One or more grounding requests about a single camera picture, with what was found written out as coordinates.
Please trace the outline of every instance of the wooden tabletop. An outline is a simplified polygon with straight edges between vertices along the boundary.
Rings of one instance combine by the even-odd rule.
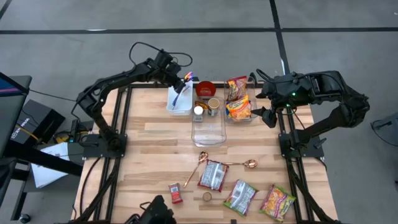
[[[116,91],[112,91],[103,107],[104,117],[109,124],[116,95]],[[223,97],[223,90],[218,89],[216,95]],[[128,145],[126,155],[121,160],[112,223],[124,223],[133,213],[141,214],[143,211],[139,204],[151,202],[156,195],[163,196],[166,205],[174,211],[177,223],[231,223],[231,219],[237,219],[238,223],[276,223],[258,210],[272,184],[290,192],[285,159],[280,155],[277,138],[280,133],[279,127],[268,128],[260,118],[245,125],[226,123],[227,140],[221,147],[196,147],[191,140],[192,117],[170,116],[166,104],[166,88],[135,88],[132,91],[126,128]],[[258,108],[269,108],[269,105],[269,100],[257,101]],[[123,108],[122,105],[118,127],[121,124]],[[300,107],[297,115],[305,126],[313,123],[309,106]],[[295,122],[299,128],[300,123],[297,120]],[[172,204],[168,185],[178,182],[182,186],[196,166],[199,153],[204,149],[209,153],[209,159],[214,161],[244,162],[255,159],[258,166],[255,169],[230,166],[220,193],[197,186],[205,168],[205,165],[201,165],[188,186],[182,189],[183,202]],[[95,159],[88,159],[84,164],[75,200],[77,211],[81,186],[94,161]],[[83,210],[98,192],[103,161],[104,159],[101,159],[97,163],[88,178],[83,196]],[[314,158],[304,158],[303,163],[310,193],[327,215],[337,219],[324,166]],[[222,204],[237,179],[244,180],[259,190],[250,205],[247,217],[241,217]],[[212,194],[211,201],[202,200],[205,192]],[[301,194],[299,200],[303,219],[306,219]],[[107,202],[108,195],[105,195],[101,218],[104,218]],[[287,212],[284,223],[295,223],[293,207]]]

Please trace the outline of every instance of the copper spoon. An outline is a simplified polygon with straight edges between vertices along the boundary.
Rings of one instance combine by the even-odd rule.
[[[208,154],[206,151],[203,151],[203,152],[201,152],[201,153],[199,154],[198,165],[195,167],[195,169],[193,170],[191,176],[189,176],[188,180],[185,181],[185,184],[184,184],[184,186],[183,186],[184,188],[188,185],[188,182],[191,180],[193,174],[195,173],[195,171],[197,170],[197,168],[199,167],[199,165],[200,165],[202,162],[205,162],[205,161],[207,160],[207,157],[208,157],[208,156],[209,156],[209,154]]]
[[[244,165],[247,168],[255,168],[258,162],[254,159],[249,159],[246,162],[223,162],[224,165]]]

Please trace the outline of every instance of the wheel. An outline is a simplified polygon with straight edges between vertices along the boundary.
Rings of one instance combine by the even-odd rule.
[[[21,223],[29,223],[30,216],[28,214],[21,214],[18,219]]]

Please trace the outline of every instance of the red bowl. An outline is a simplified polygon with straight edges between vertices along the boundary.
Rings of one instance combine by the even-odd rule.
[[[196,92],[198,96],[214,96],[216,87],[212,82],[203,81],[197,85]]]

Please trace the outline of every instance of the concrete floor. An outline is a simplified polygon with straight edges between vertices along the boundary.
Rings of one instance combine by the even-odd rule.
[[[398,2],[276,0],[282,27],[398,27]],[[12,0],[0,30],[147,29],[176,27],[272,27],[267,0]],[[369,123],[398,111],[398,32],[284,33],[290,70],[338,70],[346,83],[369,97],[371,110],[354,129],[326,133],[331,191],[345,223],[395,223],[398,208],[398,149],[378,139]],[[131,68],[127,53],[136,41],[190,53],[189,68],[201,80],[224,80],[261,68],[281,75],[274,33],[0,35],[0,71],[31,75],[33,90],[76,98],[97,78]],[[138,47],[134,59],[154,57]],[[29,94],[67,117],[70,102]],[[335,104],[313,106],[315,121]],[[82,111],[77,112],[83,119]],[[79,179],[67,176],[44,192],[28,194],[24,213],[31,223],[66,222]],[[9,217],[18,193],[13,182],[0,209]]]

